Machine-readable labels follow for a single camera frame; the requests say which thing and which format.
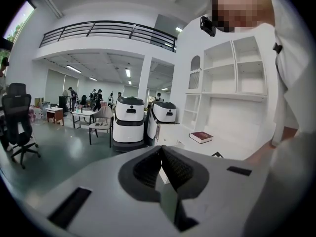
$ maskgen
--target red book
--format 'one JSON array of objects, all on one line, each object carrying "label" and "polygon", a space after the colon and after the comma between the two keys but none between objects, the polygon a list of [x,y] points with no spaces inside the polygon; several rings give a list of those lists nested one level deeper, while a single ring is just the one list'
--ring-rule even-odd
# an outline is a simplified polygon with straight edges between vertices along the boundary
[{"label": "red book", "polygon": [[212,135],[209,135],[206,132],[191,132],[189,137],[199,142],[200,144],[211,141],[213,139]]}]

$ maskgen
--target black railing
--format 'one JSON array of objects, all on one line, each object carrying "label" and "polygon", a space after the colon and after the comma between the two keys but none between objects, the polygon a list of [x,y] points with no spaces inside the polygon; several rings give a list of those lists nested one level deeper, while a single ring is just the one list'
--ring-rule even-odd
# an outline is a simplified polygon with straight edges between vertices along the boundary
[{"label": "black railing", "polygon": [[39,47],[62,40],[88,36],[108,36],[139,40],[175,52],[175,36],[144,25],[124,21],[89,21],[68,25],[44,34]]}]

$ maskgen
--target white chair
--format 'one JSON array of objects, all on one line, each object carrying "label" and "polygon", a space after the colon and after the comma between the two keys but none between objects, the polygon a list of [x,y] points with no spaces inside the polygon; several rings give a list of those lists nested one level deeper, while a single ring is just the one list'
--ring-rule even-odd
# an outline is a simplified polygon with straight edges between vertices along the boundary
[{"label": "white chair", "polygon": [[111,147],[111,127],[113,122],[113,113],[111,108],[108,106],[103,106],[101,109],[93,114],[95,118],[95,123],[89,125],[89,140],[91,145],[91,130],[95,130],[95,135],[98,138],[97,130],[106,130],[107,132],[110,131],[110,147]]}]

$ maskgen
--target ceiling light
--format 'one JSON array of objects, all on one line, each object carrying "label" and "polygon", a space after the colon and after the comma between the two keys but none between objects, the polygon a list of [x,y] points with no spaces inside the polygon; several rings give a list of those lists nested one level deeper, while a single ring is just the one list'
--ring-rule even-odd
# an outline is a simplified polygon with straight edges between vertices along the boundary
[{"label": "ceiling light", "polygon": [[67,65],[67,68],[72,69],[73,71],[75,71],[75,72],[77,72],[77,73],[81,73],[81,71],[80,71],[80,70],[75,69],[75,68],[74,68],[74,67],[72,67],[72,66]]},{"label": "ceiling light", "polygon": [[127,77],[130,77],[130,70],[129,69],[125,69],[126,75]]}]

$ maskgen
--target floor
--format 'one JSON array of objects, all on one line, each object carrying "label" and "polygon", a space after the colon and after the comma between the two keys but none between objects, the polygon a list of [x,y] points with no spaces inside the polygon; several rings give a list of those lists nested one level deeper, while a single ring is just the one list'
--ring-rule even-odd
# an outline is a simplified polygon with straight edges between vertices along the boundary
[{"label": "floor", "polygon": [[43,120],[33,124],[41,158],[27,153],[24,156],[24,170],[11,160],[11,153],[0,150],[4,181],[12,194],[31,206],[36,206],[42,196],[88,164],[119,154],[109,148],[110,134],[98,132],[97,138],[93,133],[90,145],[88,129],[73,129],[69,113],[64,120],[65,126]]}]

